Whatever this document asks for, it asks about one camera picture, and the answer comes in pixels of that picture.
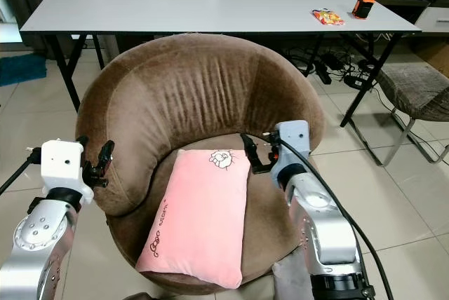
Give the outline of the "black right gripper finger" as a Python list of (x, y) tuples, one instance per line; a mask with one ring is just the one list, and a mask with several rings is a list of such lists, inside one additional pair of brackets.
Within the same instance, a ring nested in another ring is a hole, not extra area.
[(261, 169), (260, 157), (257, 154), (257, 145), (247, 134), (240, 134), (241, 140), (243, 140), (243, 147), (245, 155), (250, 163), (251, 172), (259, 172)]

